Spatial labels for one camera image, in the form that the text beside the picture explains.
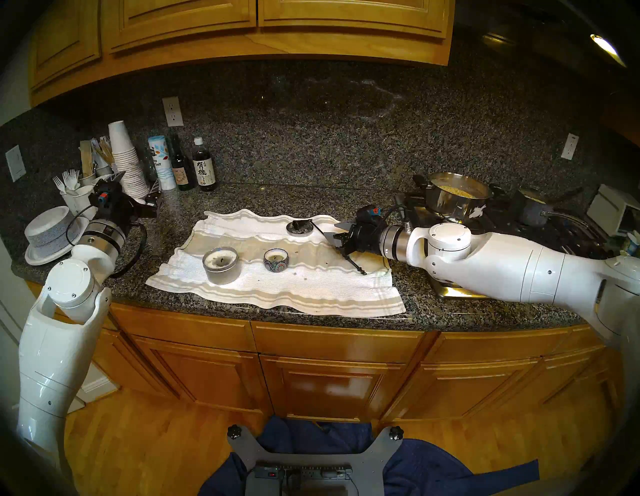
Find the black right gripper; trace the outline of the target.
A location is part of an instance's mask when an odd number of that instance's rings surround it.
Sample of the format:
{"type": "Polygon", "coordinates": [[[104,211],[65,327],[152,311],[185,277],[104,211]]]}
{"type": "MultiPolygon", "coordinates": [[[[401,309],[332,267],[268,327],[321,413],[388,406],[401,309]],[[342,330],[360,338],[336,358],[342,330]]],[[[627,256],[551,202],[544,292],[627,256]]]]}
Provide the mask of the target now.
{"type": "Polygon", "coordinates": [[[348,255],[355,252],[384,255],[380,239],[385,233],[385,223],[341,221],[334,227],[337,230],[325,232],[324,237],[337,250],[347,250],[348,255]]]}

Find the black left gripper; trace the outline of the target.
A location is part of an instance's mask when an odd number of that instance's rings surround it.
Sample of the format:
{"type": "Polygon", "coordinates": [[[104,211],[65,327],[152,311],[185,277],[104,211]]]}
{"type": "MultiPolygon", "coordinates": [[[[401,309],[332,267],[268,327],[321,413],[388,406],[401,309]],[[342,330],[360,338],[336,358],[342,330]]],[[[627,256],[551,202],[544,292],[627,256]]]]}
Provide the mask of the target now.
{"type": "Polygon", "coordinates": [[[140,204],[126,194],[113,195],[113,222],[119,227],[128,227],[139,219],[158,214],[161,191],[153,189],[146,195],[146,204],[140,204]]]}

